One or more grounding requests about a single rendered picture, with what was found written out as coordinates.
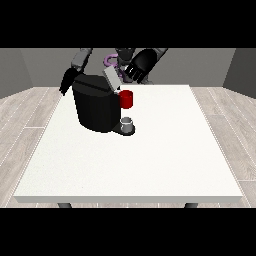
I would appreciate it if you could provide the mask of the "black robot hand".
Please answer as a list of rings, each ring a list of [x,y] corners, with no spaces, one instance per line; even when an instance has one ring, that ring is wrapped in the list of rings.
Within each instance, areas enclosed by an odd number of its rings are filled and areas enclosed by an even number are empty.
[[[132,59],[125,73],[133,81],[141,83],[156,63],[156,52],[153,49],[144,49]]]
[[[66,70],[66,72],[64,73],[63,79],[61,81],[60,88],[59,88],[59,91],[61,92],[62,95],[66,94],[69,87],[73,84],[74,79],[78,75],[79,75],[79,72],[73,67]]]

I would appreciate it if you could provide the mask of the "black coffee machine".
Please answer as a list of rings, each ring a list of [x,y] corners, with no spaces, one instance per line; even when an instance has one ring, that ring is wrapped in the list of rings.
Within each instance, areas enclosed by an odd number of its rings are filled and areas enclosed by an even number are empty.
[[[119,92],[114,92],[104,76],[79,74],[72,85],[79,122],[85,128],[101,133],[116,132],[123,136],[135,133],[121,131]]]

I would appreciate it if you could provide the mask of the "pale grey machine lid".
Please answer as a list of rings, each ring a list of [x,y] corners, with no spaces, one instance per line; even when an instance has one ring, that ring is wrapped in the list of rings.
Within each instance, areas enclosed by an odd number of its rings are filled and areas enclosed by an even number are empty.
[[[107,79],[107,82],[113,91],[116,91],[121,86],[122,82],[113,66],[105,68],[103,70],[103,75]]]

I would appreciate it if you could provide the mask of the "red pod holder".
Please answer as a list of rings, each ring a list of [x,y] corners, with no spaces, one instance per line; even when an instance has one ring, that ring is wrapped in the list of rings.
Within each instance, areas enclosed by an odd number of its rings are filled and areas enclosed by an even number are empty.
[[[133,92],[130,90],[122,90],[119,92],[120,107],[129,109],[133,106]]]

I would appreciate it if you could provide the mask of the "small grey cup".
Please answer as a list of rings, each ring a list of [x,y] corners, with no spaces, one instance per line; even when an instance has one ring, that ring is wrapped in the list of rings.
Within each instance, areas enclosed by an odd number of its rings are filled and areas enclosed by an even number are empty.
[[[133,129],[133,121],[130,117],[123,117],[120,120],[120,124],[121,124],[121,131],[124,133],[129,133]]]

